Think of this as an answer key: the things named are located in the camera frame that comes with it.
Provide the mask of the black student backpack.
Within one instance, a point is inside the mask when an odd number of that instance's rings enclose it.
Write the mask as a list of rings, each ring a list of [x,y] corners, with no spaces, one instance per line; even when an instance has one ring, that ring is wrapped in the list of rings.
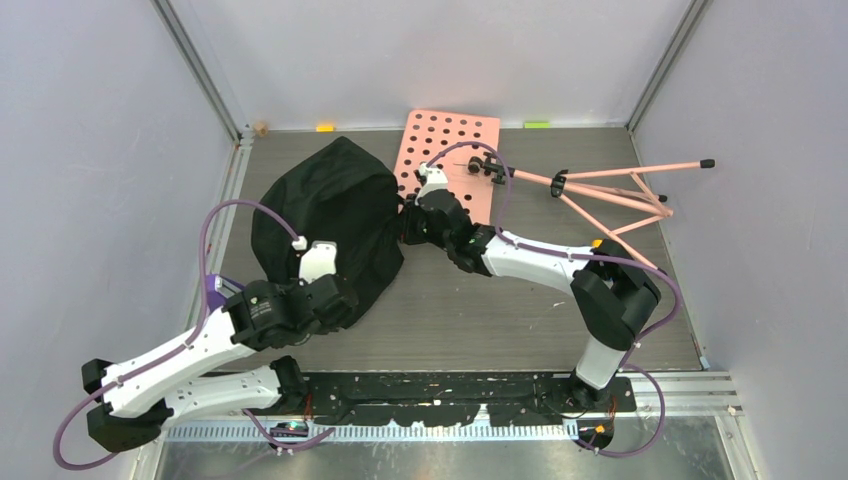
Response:
[[[277,179],[260,200],[309,241],[337,246],[336,265],[358,296],[350,328],[400,272],[398,182],[378,158],[339,137]]]

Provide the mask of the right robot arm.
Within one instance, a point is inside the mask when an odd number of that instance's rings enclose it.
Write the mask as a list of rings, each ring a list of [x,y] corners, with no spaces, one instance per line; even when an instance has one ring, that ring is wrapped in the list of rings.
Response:
[[[460,270],[508,277],[570,295],[590,338],[566,387],[578,410],[598,409],[637,335],[661,300],[647,273],[615,241],[597,247],[565,247],[530,241],[475,223],[447,190],[408,195],[401,210],[401,239],[444,251]]]

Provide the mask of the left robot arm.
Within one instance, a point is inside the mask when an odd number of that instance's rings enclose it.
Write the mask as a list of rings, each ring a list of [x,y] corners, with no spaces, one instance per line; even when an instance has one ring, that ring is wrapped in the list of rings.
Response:
[[[97,402],[86,415],[88,434],[105,450],[120,453],[205,415],[268,408],[296,413],[308,387],[292,357],[236,374],[217,375],[215,369],[337,331],[357,306],[355,289],[338,274],[311,282],[253,281],[198,330],[121,363],[84,364],[84,388]]]

